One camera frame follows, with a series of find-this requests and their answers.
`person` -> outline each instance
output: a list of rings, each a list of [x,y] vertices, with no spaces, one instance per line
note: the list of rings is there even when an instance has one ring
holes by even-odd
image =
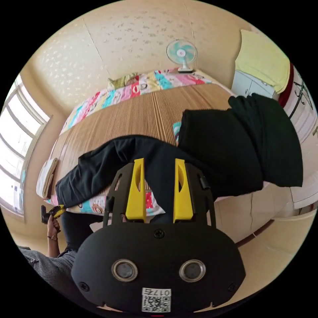
[[[69,300],[89,307],[92,304],[88,304],[78,290],[72,279],[71,269],[79,247],[93,233],[90,224],[102,222],[103,216],[66,211],[61,215],[60,220],[67,242],[66,249],[62,253],[58,241],[60,225],[52,216],[47,223],[47,256],[23,247],[19,247],[19,250],[37,274],[50,286]]]

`bamboo mat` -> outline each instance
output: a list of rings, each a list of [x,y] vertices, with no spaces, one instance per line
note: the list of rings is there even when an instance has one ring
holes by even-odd
[[[175,144],[172,125],[186,109],[229,108],[230,94],[218,84],[202,84],[156,91],[102,109],[60,135],[50,158],[58,158],[55,185],[78,163],[78,157],[114,138],[140,134]]]

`gray shirt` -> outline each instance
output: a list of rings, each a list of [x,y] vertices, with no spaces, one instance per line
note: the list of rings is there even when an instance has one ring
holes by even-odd
[[[80,293],[71,276],[71,269],[76,257],[75,251],[70,250],[53,258],[38,251],[22,248],[19,250],[38,275],[54,289],[82,306],[92,305]]]

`window frame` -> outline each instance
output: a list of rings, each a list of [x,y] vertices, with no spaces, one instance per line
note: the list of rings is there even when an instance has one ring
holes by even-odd
[[[2,199],[0,197],[0,205],[3,206],[6,210],[10,211],[11,213],[24,218],[24,200],[22,200],[22,197],[24,195],[24,182],[22,181],[22,175],[23,172],[27,171],[27,166],[29,164],[29,160],[31,157],[31,154],[34,150],[34,147],[38,141],[38,138],[40,137],[43,129],[46,127],[46,125],[48,124],[48,122],[51,120],[51,116],[48,116],[48,121],[46,121],[45,119],[43,119],[41,117],[40,114],[38,114],[35,109],[33,109],[33,107],[30,105],[30,103],[28,102],[28,100],[26,99],[26,97],[23,95],[21,87],[24,86],[23,82],[21,81],[21,83],[18,83],[17,79],[14,81],[13,85],[15,86],[15,89],[7,96],[4,104],[3,104],[3,108],[1,111],[1,114],[3,113],[3,111],[5,109],[7,109],[8,113],[10,114],[10,116],[12,117],[12,119],[15,121],[15,123],[26,133],[28,134],[31,138],[32,141],[30,143],[30,146],[26,152],[26,155],[23,156],[22,154],[20,154],[19,152],[17,152],[15,149],[13,149],[8,143],[7,141],[4,139],[4,137],[0,134],[0,139],[2,140],[2,142],[5,144],[5,146],[8,147],[8,149],[10,151],[12,151],[16,156],[18,156],[19,158],[23,159],[23,166],[21,169],[21,175],[20,178],[15,177],[14,175],[12,175],[10,172],[8,172],[4,167],[2,167],[0,165],[0,169],[2,170],[3,173],[5,173],[7,176],[9,176],[12,180],[16,181],[17,183],[20,184],[20,191],[22,192],[21,195],[19,195],[19,208],[16,210],[14,206],[11,206],[8,202],[6,202],[4,199]],[[19,101],[21,102],[21,104],[24,106],[24,108],[27,110],[27,112],[40,124],[40,127],[38,128],[37,132],[35,134],[32,134],[18,119],[17,117],[14,115],[14,113],[12,112],[12,110],[10,109],[9,106],[9,102],[11,101],[11,99],[17,95]]]

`electric fan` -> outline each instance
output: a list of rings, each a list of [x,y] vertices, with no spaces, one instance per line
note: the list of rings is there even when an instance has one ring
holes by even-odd
[[[167,46],[168,58],[176,63],[182,65],[178,68],[180,73],[192,73],[193,68],[189,67],[188,64],[195,61],[198,52],[196,47],[185,40],[174,40]]]

